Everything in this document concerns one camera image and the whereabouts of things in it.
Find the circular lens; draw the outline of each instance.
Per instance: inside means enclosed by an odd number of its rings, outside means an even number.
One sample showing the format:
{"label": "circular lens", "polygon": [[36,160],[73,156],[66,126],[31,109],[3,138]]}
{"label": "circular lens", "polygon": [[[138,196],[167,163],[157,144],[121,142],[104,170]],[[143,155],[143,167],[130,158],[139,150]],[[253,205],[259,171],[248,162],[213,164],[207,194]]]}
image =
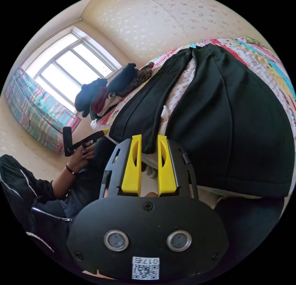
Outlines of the circular lens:
{"label": "circular lens", "polygon": [[110,230],[105,234],[104,243],[110,250],[120,252],[127,248],[129,239],[120,230]]}
{"label": "circular lens", "polygon": [[184,230],[173,232],[167,238],[167,245],[174,252],[186,250],[191,245],[191,242],[191,235]]}

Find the bracelet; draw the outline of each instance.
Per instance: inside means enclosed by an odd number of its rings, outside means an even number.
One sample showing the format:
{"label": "bracelet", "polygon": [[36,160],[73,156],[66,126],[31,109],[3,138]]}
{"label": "bracelet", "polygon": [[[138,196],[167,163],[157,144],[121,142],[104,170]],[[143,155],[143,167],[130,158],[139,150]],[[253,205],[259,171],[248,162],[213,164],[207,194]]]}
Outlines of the bracelet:
{"label": "bracelet", "polygon": [[75,172],[73,172],[69,167],[68,167],[68,165],[66,165],[66,169],[72,174],[72,175],[74,175],[74,176],[77,176],[79,173],[75,173]]}

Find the curtain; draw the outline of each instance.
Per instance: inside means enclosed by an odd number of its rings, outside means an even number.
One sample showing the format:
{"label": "curtain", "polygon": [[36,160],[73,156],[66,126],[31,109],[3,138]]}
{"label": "curtain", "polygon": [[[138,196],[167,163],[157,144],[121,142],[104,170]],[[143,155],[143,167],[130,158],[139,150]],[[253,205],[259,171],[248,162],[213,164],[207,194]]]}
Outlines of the curtain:
{"label": "curtain", "polygon": [[76,129],[81,119],[37,84],[22,68],[12,75],[4,90],[17,122],[38,142],[60,154],[63,126]]}

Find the hand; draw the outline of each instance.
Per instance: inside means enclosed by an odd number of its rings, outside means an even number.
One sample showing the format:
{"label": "hand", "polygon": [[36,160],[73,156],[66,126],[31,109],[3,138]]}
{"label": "hand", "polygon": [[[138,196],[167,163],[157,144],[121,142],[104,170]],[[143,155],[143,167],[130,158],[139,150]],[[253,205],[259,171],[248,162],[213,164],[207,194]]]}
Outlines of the hand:
{"label": "hand", "polygon": [[94,158],[94,144],[91,145],[91,143],[92,141],[86,143],[86,145],[89,146],[86,149],[80,146],[75,150],[71,160],[68,162],[68,167],[73,172],[78,173],[88,164],[89,160]]}

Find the screw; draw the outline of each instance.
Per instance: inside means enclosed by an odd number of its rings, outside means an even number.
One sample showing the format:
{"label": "screw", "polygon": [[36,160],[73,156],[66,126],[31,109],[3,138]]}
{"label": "screw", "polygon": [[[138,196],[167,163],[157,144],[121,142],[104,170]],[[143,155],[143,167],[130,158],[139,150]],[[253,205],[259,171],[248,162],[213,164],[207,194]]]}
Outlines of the screw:
{"label": "screw", "polygon": [[212,256],[212,260],[213,260],[213,261],[217,261],[220,257],[221,257],[221,254],[220,254],[219,252],[216,252],[216,253]]}
{"label": "screw", "polygon": [[151,211],[153,209],[153,204],[150,202],[147,202],[144,204],[144,210],[145,211]]}
{"label": "screw", "polygon": [[83,260],[83,256],[80,252],[74,252],[74,256],[76,257],[77,260],[82,261]]}

